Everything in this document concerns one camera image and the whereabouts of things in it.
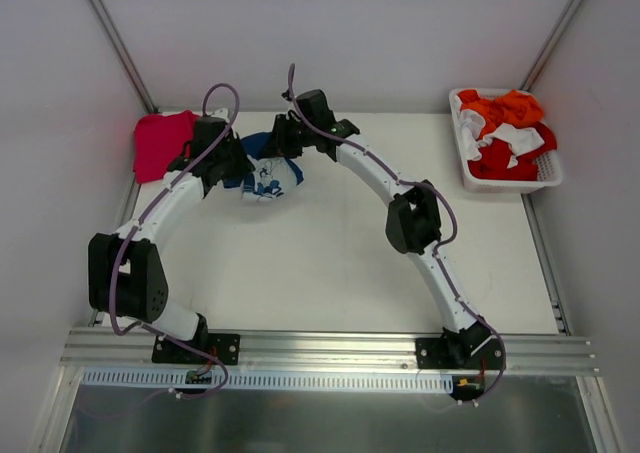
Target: dark red cloth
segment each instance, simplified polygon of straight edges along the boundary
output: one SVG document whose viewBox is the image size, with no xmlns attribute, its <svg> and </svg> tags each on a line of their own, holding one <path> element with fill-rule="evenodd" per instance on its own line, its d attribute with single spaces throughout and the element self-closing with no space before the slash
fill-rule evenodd
<svg viewBox="0 0 640 453">
<path fill-rule="evenodd" d="M 509 144 L 494 138 L 489 146 L 479 148 L 482 158 L 467 162 L 471 174 L 485 180 L 536 181 L 538 165 L 534 160 L 547 151 L 555 150 L 558 143 L 553 131 L 546 125 L 538 122 L 533 125 L 533 128 L 544 140 L 544 145 L 530 153 L 518 156 L 516 166 L 507 168 L 512 155 Z"/>
<path fill-rule="evenodd" d="M 133 171 L 140 184 L 162 179 L 167 166 L 193 138 L 193 125 L 198 115 L 183 111 L 176 115 L 147 115 L 133 132 L 136 158 Z"/>
</svg>

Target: blue cloth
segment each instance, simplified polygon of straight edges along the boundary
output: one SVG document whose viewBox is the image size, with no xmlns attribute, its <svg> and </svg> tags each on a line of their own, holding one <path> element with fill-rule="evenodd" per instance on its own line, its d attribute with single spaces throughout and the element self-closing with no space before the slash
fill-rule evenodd
<svg viewBox="0 0 640 453">
<path fill-rule="evenodd" d="M 255 171 L 242 180 L 225 181 L 224 187 L 230 189 L 242 186 L 243 200 L 270 201 L 283 196 L 304 180 L 302 170 L 288 158 L 258 159 L 258 153 L 270 135 L 256 133 L 241 139 Z"/>
</svg>

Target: black mounting plate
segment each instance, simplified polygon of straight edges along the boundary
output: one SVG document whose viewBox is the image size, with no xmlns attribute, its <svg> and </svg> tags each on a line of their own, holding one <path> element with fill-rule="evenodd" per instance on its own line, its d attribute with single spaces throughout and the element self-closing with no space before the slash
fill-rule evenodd
<svg viewBox="0 0 640 453">
<path fill-rule="evenodd" d="M 240 335 L 208 333 L 205 352 L 214 351 L 214 356 L 227 366 L 236 366 L 240 357 Z M 151 362 L 173 365 L 203 365 L 207 362 L 200 355 L 183 350 L 169 340 L 156 337 Z"/>
<path fill-rule="evenodd" d="M 498 340 L 489 340 L 463 366 L 456 365 L 448 358 L 434 358 L 429 355 L 429 352 L 434 350 L 441 341 L 443 341 L 442 338 L 416 339 L 416 361 L 419 370 L 482 370 L 483 358 L 487 371 L 498 371 L 502 368 L 502 350 Z"/>
</svg>

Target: laundry basket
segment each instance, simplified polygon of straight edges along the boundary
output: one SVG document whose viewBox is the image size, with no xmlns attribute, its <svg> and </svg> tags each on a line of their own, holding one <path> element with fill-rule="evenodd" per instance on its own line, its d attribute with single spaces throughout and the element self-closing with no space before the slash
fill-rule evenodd
<svg viewBox="0 0 640 453">
<path fill-rule="evenodd" d="M 509 180 L 485 180 L 476 178 L 469 171 L 469 165 L 465 159 L 464 142 L 460 129 L 460 112 L 456 103 L 456 95 L 469 88 L 457 88 L 449 93 L 449 105 L 451 106 L 451 117 L 455 131 L 456 144 L 458 145 L 458 157 L 462 167 L 462 181 L 465 189 L 469 191 L 481 192 L 505 192 L 527 194 L 544 188 L 545 186 L 558 186 L 562 182 L 562 169 L 560 168 L 560 157 L 556 150 L 548 151 L 535 159 L 538 165 L 538 179 L 536 181 L 509 181 Z M 493 100 L 499 96 L 506 95 L 511 90 L 498 88 L 473 88 L 481 98 Z"/>
</svg>

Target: white cloth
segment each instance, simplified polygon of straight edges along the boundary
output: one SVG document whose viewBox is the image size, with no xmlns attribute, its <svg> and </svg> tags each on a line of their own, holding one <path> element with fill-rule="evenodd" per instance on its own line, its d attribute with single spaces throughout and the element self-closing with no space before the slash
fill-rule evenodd
<svg viewBox="0 0 640 453">
<path fill-rule="evenodd" d="M 478 161 L 482 158 L 480 148 L 489 146 L 494 138 L 509 144 L 513 153 L 507 168 L 513 168 L 518 164 L 518 156 L 537 150 L 544 145 L 544 140 L 535 128 L 516 128 L 508 123 L 501 124 L 492 133 L 478 140 L 482 128 L 486 125 L 485 119 L 473 110 L 460 112 L 460 131 L 467 160 Z"/>
</svg>

